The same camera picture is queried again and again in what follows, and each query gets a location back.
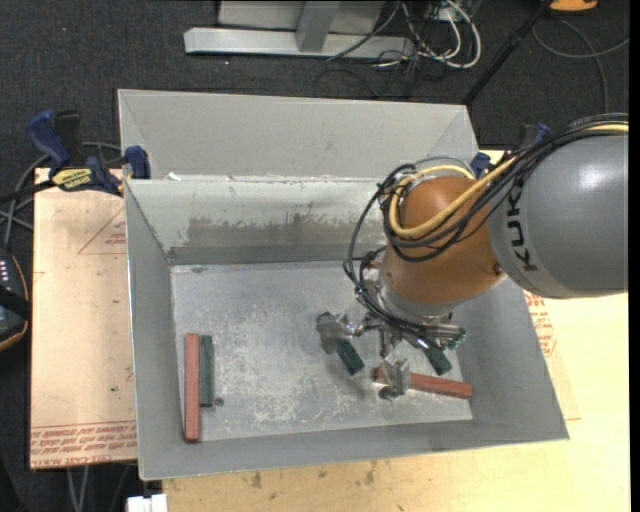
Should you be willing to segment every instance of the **black carpet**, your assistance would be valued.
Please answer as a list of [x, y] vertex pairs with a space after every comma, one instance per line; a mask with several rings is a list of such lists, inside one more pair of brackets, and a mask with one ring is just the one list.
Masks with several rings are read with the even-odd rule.
[[[3, 0], [0, 2], [0, 195], [13, 190], [38, 156], [25, 135], [43, 109], [75, 109], [85, 140], [118, 143], [115, 97], [119, 88], [220, 91], [298, 97], [366, 98], [380, 101], [460, 103], [512, 31], [535, 11], [536, 0], [485, 0], [475, 17], [483, 56], [477, 66], [445, 70], [432, 63], [414, 80], [348, 59], [254, 56], [186, 56], [183, 33], [214, 23], [215, 2]], [[629, 0], [601, 0], [587, 15], [564, 17], [596, 50], [628, 37]], [[401, 19], [388, 33], [405, 33]], [[589, 53], [586, 43], [559, 19], [543, 19], [537, 33], [568, 53]], [[592, 59], [568, 59], [526, 37], [470, 108], [482, 147], [508, 147], [524, 123], [559, 130], [583, 116], [629, 110], [629, 45]], [[31, 221], [29, 209], [20, 218]], [[14, 229], [11, 250], [31, 274], [32, 234]], [[0, 481], [0, 512], [19, 499], [30, 511], [72, 510], [64, 471], [31, 472], [29, 443], [30, 339], [0, 353], [0, 459], [9, 482]], [[86, 511], [108, 510], [121, 465], [93, 468]], [[122, 494], [140, 494], [128, 470]], [[81, 471], [74, 471], [77, 486]]]

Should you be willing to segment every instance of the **wooden block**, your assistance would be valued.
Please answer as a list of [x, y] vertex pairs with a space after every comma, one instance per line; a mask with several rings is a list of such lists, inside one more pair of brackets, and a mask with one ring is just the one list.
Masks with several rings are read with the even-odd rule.
[[184, 438], [200, 440], [200, 336], [184, 337]]
[[[455, 398], [471, 398], [473, 387], [466, 382], [443, 379], [441, 377], [430, 377], [418, 373], [409, 374], [411, 377], [411, 389], [424, 391], [425, 393], [437, 393], [438, 395], [452, 396]], [[374, 371], [374, 380], [384, 384], [385, 378], [382, 368], [378, 366]]]

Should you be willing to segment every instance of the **metal stand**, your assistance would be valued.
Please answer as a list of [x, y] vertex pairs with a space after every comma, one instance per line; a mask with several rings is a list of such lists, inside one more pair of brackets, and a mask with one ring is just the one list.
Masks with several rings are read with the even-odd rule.
[[[338, 55], [366, 37], [366, 32], [365, 34], [330, 33], [330, 30], [335, 25], [334, 21], [340, 21], [338, 18], [341, 13], [344, 13], [344, 10], [341, 10], [341, 4], [345, 3], [348, 2], [304, 2], [297, 23], [293, 29], [288, 31], [228, 27], [193, 28], [184, 34], [185, 51], [187, 54], [262, 54], [299, 57], [331, 57]], [[368, 24], [373, 26], [381, 8], [375, 5], [379, 2], [369, 3], [374, 5], [368, 7], [368, 9], [361, 7], [358, 9], [358, 13], [361, 18], [366, 17]], [[245, 11], [251, 9], [250, 5], [240, 5], [238, 7], [244, 8]], [[271, 8], [270, 5], [262, 7], [262, 9]], [[227, 17], [238, 18], [238, 15]], [[248, 16], [247, 20], [252, 21], [253, 14]], [[281, 26], [289, 26], [289, 24], [283, 22]], [[349, 57], [375, 58], [383, 52], [401, 52], [405, 43], [406, 39], [404, 37], [372, 37], [360, 48], [350, 53]]]

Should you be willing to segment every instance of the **green block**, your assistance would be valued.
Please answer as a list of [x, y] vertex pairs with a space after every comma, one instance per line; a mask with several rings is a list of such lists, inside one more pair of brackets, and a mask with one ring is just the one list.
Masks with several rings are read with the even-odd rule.
[[212, 407], [215, 401], [214, 355], [211, 336], [200, 336], [200, 407]]
[[438, 375], [444, 375], [451, 370], [451, 362], [447, 359], [447, 356], [444, 355], [444, 350], [431, 348], [429, 350], [423, 349], [422, 351], [426, 354], [427, 359], [429, 359], [431, 366], [433, 366], [433, 369]]
[[349, 375], [355, 375], [360, 370], [364, 368], [364, 361], [360, 358], [356, 349], [353, 348], [353, 345], [349, 342], [349, 340], [344, 338], [339, 338], [337, 341], [337, 352], [338, 356], [347, 367], [347, 371]]

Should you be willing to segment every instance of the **gray metal base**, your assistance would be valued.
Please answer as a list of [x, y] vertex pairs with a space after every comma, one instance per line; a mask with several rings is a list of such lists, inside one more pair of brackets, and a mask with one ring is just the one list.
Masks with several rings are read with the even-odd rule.
[[[176, 266], [171, 277], [182, 397], [184, 335], [211, 335], [215, 347], [224, 406], [201, 410], [203, 441], [471, 419], [467, 400], [412, 390], [393, 402], [378, 398], [377, 332], [354, 339], [366, 367], [353, 377], [322, 350], [320, 313], [364, 315], [339, 262]], [[408, 343], [396, 353], [412, 372], [435, 375]], [[455, 353], [447, 356], [455, 365], [447, 378], [462, 380]]]
[[[253, 55], [289, 55], [297, 57], [332, 57], [362, 40], [364, 36], [327, 34], [320, 51], [300, 51], [295, 32], [243, 30], [231, 28], [192, 28], [184, 34], [187, 54], [221, 53]], [[349, 54], [351, 58], [377, 58], [383, 52], [402, 52], [408, 43], [404, 37], [375, 36]]]
[[[196, 187], [192, 194], [196, 201], [189, 208], [182, 201], [186, 219], [198, 218], [201, 205], [211, 209], [208, 221], [200, 222], [206, 229], [194, 239], [205, 245], [193, 246], [193, 252], [181, 255], [183, 265], [176, 266], [170, 263], [176, 254], [171, 245], [188, 246], [189, 231], [160, 212], [169, 207], [169, 213], [179, 216], [171, 205], [186, 185]], [[157, 180], [127, 184], [142, 478], [325, 464], [567, 437], [522, 290], [510, 281], [454, 310], [453, 322], [469, 333], [456, 352], [460, 373], [455, 374], [473, 386], [469, 404], [417, 393], [389, 404], [376, 399], [375, 385], [365, 382], [365, 374], [349, 377], [335, 354], [322, 352], [315, 331], [317, 315], [327, 310], [349, 311], [357, 319], [358, 311], [364, 314], [355, 304], [353, 285], [342, 275], [340, 261], [322, 258], [322, 254], [335, 254], [334, 246], [322, 244], [322, 239], [346, 246], [348, 232], [339, 219], [343, 214], [349, 218], [349, 211], [355, 218], [362, 209], [363, 195], [349, 194], [359, 200], [340, 202], [342, 210], [337, 208], [336, 215], [322, 215], [329, 203], [318, 195], [326, 194], [327, 200], [340, 197], [343, 187], [353, 191], [353, 187], [365, 189], [369, 184], [230, 185]], [[254, 191], [253, 199], [249, 189]], [[287, 199], [295, 195], [297, 203]], [[299, 219], [291, 212], [303, 205], [307, 205], [307, 217]], [[250, 229], [239, 229], [233, 238], [216, 236], [239, 212], [245, 212]], [[284, 219], [283, 228], [276, 229], [281, 232], [282, 250], [263, 250], [270, 239], [259, 236], [260, 224], [274, 229], [278, 218]], [[251, 219], [260, 220], [254, 224]], [[171, 229], [175, 236], [170, 236]], [[296, 229], [318, 242], [313, 251], [316, 261], [300, 260], [306, 252], [295, 247], [296, 240], [304, 241], [295, 236]], [[219, 250], [229, 247], [253, 263], [229, 262], [230, 253]], [[278, 255], [281, 261], [274, 261]], [[187, 261], [189, 256], [198, 261], [206, 257], [209, 262], [194, 267]], [[204, 441], [196, 445], [183, 440], [180, 398], [180, 340], [188, 331], [214, 336], [219, 358], [216, 392], [225, 400], [215, 413], [205, 411]], [[363, 371], [376, 365], [372, 346], [366, 338], [357, 341], [356, 348], [369, 365]], [[426, 372], [426, 365], [418, 366], [422, 354], [409, 353], [416, 370]]]

